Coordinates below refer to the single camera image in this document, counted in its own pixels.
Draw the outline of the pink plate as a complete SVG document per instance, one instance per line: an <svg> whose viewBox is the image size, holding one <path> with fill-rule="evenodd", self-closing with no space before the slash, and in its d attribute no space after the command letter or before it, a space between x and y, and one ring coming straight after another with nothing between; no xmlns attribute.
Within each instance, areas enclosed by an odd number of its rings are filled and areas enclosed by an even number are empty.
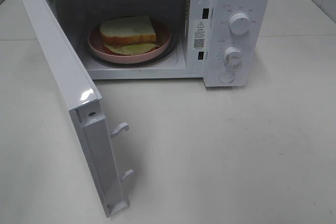
<svg viewBox="0 0 336 224"><path fill-rule="evenodd" d="M163 54L168 49L170 42L172 42L171 30L166 24L159 22L158 20L152 19L151 22L156 32L156 45L143 54L125 55L111 51L110 46L106 46L103 43L98 26L88 35L87 42L89 49L99 60L107 61L108 63L115 65L145 64L164 57Z"/></svg>

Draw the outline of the sandwich with white bread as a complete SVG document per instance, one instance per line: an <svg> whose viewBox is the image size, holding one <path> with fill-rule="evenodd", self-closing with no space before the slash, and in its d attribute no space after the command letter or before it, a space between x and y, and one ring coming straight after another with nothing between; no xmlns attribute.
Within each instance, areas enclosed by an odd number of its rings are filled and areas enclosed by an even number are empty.
<svg viewBox="0 0 336 224"><path fill-rule="evenodd" d="M99 26L102 46L111 55L134 56L160 47L149 16L106 20Z"/></svg>

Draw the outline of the glass microwave turntable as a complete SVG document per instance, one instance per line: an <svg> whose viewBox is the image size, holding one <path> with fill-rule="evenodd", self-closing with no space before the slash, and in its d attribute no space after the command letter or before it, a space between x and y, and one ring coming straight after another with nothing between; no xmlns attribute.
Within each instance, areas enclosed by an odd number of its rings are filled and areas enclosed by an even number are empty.
<svg viewBox="0 0 336 224"><path fill-rule="evenodd" d="M158 48L137 55L108 54L103 49L99 35L90 33L87 37L87 46L90 57L99 63L114 67L139 67L157 63L167 58L175 49L178 42L175 38L169 40Z"/></svg>

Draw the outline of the round white door button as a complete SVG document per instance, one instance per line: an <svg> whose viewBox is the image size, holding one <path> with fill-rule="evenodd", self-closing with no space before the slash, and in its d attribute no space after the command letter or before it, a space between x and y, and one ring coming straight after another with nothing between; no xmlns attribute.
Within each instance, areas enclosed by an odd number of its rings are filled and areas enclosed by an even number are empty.
<svg viewBox="0 0 336 224"><path fill-rule="evenodd" d="M232 83L235 79L235 73L233 71L223 71L218 77L221 83Z"/></svg>

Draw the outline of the lower white timer knob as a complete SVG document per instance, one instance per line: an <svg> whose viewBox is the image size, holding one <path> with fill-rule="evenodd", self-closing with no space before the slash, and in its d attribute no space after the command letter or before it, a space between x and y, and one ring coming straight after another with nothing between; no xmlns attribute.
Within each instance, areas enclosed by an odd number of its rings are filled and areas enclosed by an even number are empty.
<svg viewBox="0 0 336 224"><path fill-rule="evenodd" d="M241 62L242 52L237 47L228 47L224 50L224 63L228 66L236 66Z"/></svg>

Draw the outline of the white warning label sticker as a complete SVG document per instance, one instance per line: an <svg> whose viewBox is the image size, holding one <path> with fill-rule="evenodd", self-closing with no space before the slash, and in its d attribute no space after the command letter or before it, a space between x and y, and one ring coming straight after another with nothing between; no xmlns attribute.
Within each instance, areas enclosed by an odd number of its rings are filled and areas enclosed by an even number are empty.
<svg viewBox="0 0 336 224"><path fill-rule="evenodd" d="M196 19L193 23L193 42L192 46L195 50L203 50L206 48L209 20L208 19Z"/></svg>

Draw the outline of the white microwave oven body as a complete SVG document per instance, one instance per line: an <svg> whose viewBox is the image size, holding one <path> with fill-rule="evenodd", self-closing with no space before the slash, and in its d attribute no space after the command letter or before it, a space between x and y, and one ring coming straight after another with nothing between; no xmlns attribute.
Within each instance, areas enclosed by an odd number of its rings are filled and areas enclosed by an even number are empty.
<svg viewBox="0 0 336 224"><path fill-rule="evenodd" d="M207 87L245 85L268 0L47 0L63 32L93 80L201 78ZM234 35L228 18L237 11L250 16L249 31ZM107 19L148 15L166 24L176 49L165 59L147 66L114 67L90 57L89 32ZM206 48L193 49L193 23L208 19ZM224 63L224 50L237 47L242 51L236 66ZM233 71L232 83L218 79L223 71Z"/></svg>

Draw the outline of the upper white power knob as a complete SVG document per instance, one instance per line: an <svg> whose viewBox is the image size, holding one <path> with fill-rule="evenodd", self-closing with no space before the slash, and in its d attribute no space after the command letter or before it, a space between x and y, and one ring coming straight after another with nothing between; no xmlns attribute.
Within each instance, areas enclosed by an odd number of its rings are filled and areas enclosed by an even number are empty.
<svg viewBox="0 0 336 224"><path fill-rule="evenodd" d="M249 31L250 16L245 11L237 11L228 18L228 25L234 35L243 35Z"/></svg>

